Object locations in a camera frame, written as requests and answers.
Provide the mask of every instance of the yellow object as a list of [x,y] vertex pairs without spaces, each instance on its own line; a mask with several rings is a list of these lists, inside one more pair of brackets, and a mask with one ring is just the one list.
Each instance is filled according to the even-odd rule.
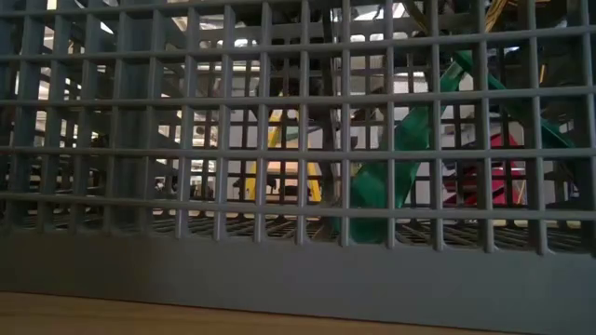
[[[489,33],[496,21],[498,20],[499,16],[503,12],[505,5],[508,3],[508,0],[494,0],[486,13],[486,29],[485,32]],[[421,30],[428,34],[428,25],[427,25],[427,18],[424,14],[418,9],[416,4],[413,0],[404,0],[402,1],[403,6],[405,7],[406,11],[410,16],[418,23]]]
[[542,82],[544,81],[544,74],[547,71],[547,65],[542,64],[542,66],[540,67],[540,84],[542,84]]
[[[279,122],[281,119],[280,113],[272,113],[271,117],[269,118],[269,122]],[[278,146],[278,143],[281,141],[281,127],[271,127],[269,128],[269,133],[267,134],[267,146],[269,148],[275,148]],[[257,165],[252,164],[250,169],[250,174],[255,174],[257,170]],[[315,167],[315,163],[308,163],[306,164],[306,175],[307,176],[316,176],[317,175],[317,167]],[[311,199],[315,202],[320,202],[321,195],[320,195],[320,188],[318,187],[318,181],[308,181],[308,188],[310,189]],[[246,179],[246,189],[249,192],[248,199],[254,200],[256,198],[256,179],[254,178],[247,178]]]

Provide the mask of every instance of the wooden surface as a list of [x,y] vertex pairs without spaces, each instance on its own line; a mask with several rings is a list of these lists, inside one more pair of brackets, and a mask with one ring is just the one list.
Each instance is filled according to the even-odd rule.
[[494,334],[0,292],[0,334]]

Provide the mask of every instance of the green object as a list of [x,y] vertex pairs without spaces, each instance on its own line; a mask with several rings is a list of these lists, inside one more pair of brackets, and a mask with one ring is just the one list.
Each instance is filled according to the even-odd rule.
[[[453,92],[466,73],[473,68],[469,51],[457,52],[453,63],[440,78],[440,91]],[[489,85],[495,89],[506,89],[494,77],[489,77]],[[523,105],[516,101],[508,101],[505,107],[510,116],[523,126],[532,121],[532,114],[524,113]],[[428,107],[414,107],[395,128],[395,150],[420,151],[428,148],[430,128],[428,126]],[[542,120],[542,137],[546,147],[564,148],[573,146],[561,132]],[[395,163],[395,207],[401,208],[412,189],[420,162],[399,161]],[[350,185],[350,206],[352,208],[386,208],[386,176],[385,163],[367,163],[354,176]],[[334,223],[339,230],[340,223]],[[386,239],[387,224],[385,219],[352,219],[350,235],[357,243],[381,243]]]

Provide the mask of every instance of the red object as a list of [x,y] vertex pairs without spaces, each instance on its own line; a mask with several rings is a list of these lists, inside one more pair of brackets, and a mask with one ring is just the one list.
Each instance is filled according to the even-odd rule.
[[[512,136],[509,135],[509,145],[517,146],[518,143],[513,139]],[[503,146],[503,136],[501,134],[496,134],[491,137],[491,148],[501,147]],[[515,169],[515,164],[511,164],[511,175],[512,176],[521,176],[522,174],[519,170]],[[507,204],[507,197],[505,193],[505,181],[502,180],[495,180],[494,177],[502,177],[505,176],[505,162],[496,162],[493,163],[491,166],[492,169],[492,189],[493,189],[493,204],[494,205],[506,205]],[[476,177],[476,165],[472,164],[469,167],[464,167],[464,176],[465,177]],[[462,182],[462,188],[464,190],[464,204],[466,206],[474,206],[478,203],[478,189],[477,189],[477,182],[475,180],[466,180]],[[448,192],[455,193],[457,192],[457,182],[456,181],[446,181],[443,183],[445,188]],[[519,197],[519,192],[517,190],[513,190],[513,198],[517,199]],[[443,205],[446,207],[453,207],[457,204],[457,196],[456,194],[447,198]]]

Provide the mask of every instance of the gray plastic crate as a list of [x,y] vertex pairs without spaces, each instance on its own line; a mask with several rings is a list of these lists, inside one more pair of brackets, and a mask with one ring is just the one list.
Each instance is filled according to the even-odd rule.
[[1,1],[0,290],[593,333],[596,8],[493,2]]

